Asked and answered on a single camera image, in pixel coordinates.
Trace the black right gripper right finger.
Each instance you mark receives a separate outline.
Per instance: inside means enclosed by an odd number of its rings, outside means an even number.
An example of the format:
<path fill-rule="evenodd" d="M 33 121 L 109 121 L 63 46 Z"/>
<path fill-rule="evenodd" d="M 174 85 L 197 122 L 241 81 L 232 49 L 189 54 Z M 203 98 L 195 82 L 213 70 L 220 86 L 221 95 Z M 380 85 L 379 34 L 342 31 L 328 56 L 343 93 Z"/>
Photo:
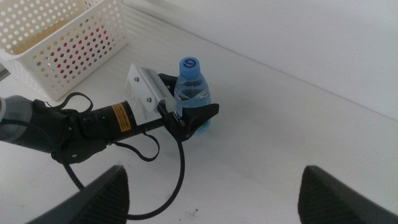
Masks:
<path fill-rule="evenodd" d="M 298 196 L 301 223 L 397 223 L 397 215 L 318 166 L 306 166 Z"/>

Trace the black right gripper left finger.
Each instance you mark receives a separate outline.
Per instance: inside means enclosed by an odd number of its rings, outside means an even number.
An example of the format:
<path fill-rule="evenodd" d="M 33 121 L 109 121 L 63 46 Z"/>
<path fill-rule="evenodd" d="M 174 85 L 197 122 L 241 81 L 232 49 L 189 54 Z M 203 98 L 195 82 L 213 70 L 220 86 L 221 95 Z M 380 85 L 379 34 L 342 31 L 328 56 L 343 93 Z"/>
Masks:
<path fill-rule="evenodd" d="M 128 211 L 129 186 L 126 170 L 123 166 L 112 166 L 83 190 L 31 223 L 125 224 Z"/>

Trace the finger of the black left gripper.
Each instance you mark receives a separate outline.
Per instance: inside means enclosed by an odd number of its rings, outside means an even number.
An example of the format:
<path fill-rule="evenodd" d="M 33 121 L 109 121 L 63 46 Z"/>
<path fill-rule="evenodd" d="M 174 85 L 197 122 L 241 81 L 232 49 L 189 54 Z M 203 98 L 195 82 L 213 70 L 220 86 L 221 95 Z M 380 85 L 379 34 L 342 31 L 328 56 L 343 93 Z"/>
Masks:
<path fill-rule="evenodd" d="M 220 105 L 217 103 L 196 108 L 182 108 L 181 120 L 185 124 L 183 127 L 185 136 L 192 137 L 202 125 L 219 113 L 219 109 Z"/>
<path fill-rule="evenodd" d="M 160 79 L 162 80 L 164 85 L 167 87 L 167 89 L 169 90 L 170 94 L 172 96 L 174 96 L 175 86 L 177 84 L 178 77 L 166 75 L 164 73 L 159 73 L 158 76 L 160 77 Z"/>

